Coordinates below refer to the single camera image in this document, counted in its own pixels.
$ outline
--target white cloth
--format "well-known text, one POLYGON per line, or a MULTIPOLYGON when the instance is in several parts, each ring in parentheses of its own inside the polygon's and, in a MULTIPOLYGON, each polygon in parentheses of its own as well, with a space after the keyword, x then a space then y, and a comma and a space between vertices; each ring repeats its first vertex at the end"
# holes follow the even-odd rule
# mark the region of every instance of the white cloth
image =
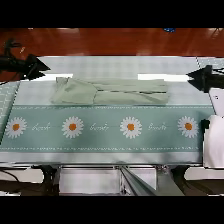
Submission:
POLYGON ((224 168, 224 118, 212 115, 209 129, 205 129, 203 165, 224 168))

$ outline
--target daisy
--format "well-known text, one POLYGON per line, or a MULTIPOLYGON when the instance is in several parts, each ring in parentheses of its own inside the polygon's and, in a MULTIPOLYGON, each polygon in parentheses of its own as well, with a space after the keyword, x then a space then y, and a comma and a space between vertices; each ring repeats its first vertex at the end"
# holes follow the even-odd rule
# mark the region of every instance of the daisy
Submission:
POLYGON ((22 117, 14 117, 8 122, 5 132, 8 138, 17 138, 26 130, 26 121, 22 117))
POLYGON ((66 138, 75 138, 76 136, 82 134, 81 131, 83 130, 83 127, 84 125, 81 119, 78 117, 69 117, 65 122, 63 122, 63 135, 65 135, 66 138))
POLYGON ((134 117, 126 117, 125 119, 123 119, 120 127, 120 131, 123 131, 123 135, 125 135, 126 138, 130 139, 139 136, 142 130, 140 121, 138 119, 135 119, 134 117))
POLYGON ((198 124, 194 118, 182 117, 178 121, 178 130, 182 131, 182 135, 188 138, 194 138, 198 134, 198 124))

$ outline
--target metal bar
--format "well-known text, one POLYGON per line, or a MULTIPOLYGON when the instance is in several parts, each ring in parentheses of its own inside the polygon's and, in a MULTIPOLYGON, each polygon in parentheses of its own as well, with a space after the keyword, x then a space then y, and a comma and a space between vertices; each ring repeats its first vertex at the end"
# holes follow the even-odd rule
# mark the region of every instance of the metal bar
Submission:
POLYGON ((156 167, 157 188, 163 196, 184 196, 183 192, 175 184, 171 172, 166 166, 156 167))
POLYGON ((123 174, 134 196, 160 196, 155 189, 153 189, 150 185, 126 167, 121 168, 121 173, 123 174))

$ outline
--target orange flower center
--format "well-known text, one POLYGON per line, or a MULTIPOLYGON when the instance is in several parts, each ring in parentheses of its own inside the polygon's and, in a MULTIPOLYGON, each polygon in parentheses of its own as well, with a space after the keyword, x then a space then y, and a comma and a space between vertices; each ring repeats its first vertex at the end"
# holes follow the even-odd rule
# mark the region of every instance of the orange flower center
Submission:
POLYGON ((70 129, 71 131, 74 131, 74 130, 76 129, 76 124, 70 124, 70 125, 69 125, 69 129, 70 129))
POLYGON ((19 124, 14 124, 12 126, 13 131, 17 131, 19 129, 19 124))
POLYGON ((185 128, 186 128, 187 130, 191 130, 191 129, 192 129, 192 124, 190 124, 190 123, 186 123, 186 124, 185 124, 185 128))
POLYGON ((128 130, 133 131, 135 129, 135 126, 133 124, 128 124, 128 130))

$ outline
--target brown wooden surface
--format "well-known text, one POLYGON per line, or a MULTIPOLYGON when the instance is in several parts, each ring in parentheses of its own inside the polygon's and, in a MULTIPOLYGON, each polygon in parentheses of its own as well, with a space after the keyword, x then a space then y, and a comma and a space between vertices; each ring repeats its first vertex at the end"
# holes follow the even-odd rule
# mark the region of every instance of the brown wooden surface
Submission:
POLYGON ((0 29, 0 45, 13 37, 25 47, 13 52, 25 58, 65 55, 159 55, 224 57, 223 28, 14 28, 0 29))

